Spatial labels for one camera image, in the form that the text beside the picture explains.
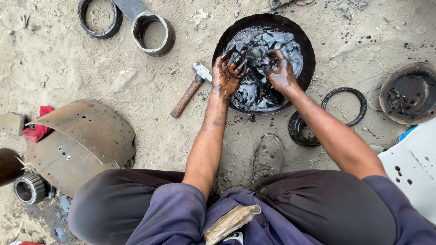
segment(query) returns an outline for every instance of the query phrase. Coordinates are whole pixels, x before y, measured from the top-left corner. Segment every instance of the forearm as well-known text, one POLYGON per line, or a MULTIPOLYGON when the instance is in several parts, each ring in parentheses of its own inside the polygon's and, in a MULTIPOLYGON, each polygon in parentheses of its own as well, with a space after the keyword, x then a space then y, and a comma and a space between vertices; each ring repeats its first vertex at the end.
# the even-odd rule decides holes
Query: forearm
POLYGON ((228 102, 211 94, 203 126, 186 162, 183 183, 197 187, 206 200, 212 190, 221 159, 228 102))
POLYGON ((370 175, 386 177, 380 159, 348 126, 323 110, 301 89, 292 89, 284 94, 342 171, 360 179, 370 175))

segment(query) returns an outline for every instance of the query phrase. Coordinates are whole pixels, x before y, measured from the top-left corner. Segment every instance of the knee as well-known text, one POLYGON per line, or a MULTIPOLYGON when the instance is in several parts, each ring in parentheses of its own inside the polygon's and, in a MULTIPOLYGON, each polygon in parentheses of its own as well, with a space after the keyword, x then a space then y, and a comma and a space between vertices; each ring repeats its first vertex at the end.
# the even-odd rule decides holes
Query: knee
POLYGON ((99 236, 99 229, 104 229, 103 219, 107 213, 105 194, 114 184, 114 176, 121 170, 101 172, 83 185, 74 196, 68 214, 68 226, 79 239, 96 244, 94 238, 99 236))

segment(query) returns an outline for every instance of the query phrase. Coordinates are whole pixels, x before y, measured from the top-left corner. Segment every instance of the dirty boot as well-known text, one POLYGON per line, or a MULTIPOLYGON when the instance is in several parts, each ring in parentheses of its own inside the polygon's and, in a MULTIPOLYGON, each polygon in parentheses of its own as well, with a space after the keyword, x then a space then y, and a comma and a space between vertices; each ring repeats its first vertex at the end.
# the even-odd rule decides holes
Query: dirty boot
POLYGON ((275 134, 263 135, 254 151, 251 184, 265 177, 279 174, 285 162, 285 147, 275 134))

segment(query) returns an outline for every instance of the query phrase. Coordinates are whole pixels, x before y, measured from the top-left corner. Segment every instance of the hammer head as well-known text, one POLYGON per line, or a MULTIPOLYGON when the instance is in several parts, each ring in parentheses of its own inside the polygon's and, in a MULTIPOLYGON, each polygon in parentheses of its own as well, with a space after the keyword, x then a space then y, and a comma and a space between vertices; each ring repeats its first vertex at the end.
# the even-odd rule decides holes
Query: hammer head
POLYGON ((209 83, 212 83, 212 75, 211 72, 204 67, 200 62, 196 61, 192 65, 192 70, 194 70, 197 75, 201 76, 204 80, 206 80, 209 83))

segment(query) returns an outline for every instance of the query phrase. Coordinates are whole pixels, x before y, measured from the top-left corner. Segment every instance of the hammer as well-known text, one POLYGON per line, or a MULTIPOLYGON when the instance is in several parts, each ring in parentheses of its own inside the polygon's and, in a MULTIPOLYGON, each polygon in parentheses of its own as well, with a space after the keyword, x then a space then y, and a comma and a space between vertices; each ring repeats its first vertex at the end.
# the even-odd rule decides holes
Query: hammer
POLYGON ((194 64, 192 65, 192 70, 194 70, 194 72, 196 73, 194 81, 191 83, 186 93, 171 111, 171 116, 174 118, 178 118, 180 116, 183 109, 185 109, 186 105, 191 100, 192 96, 194 96, 197 89, 204 83, 205 80, 209 83, 212 83, 211 72, 200 62, 194 62, 194 64))

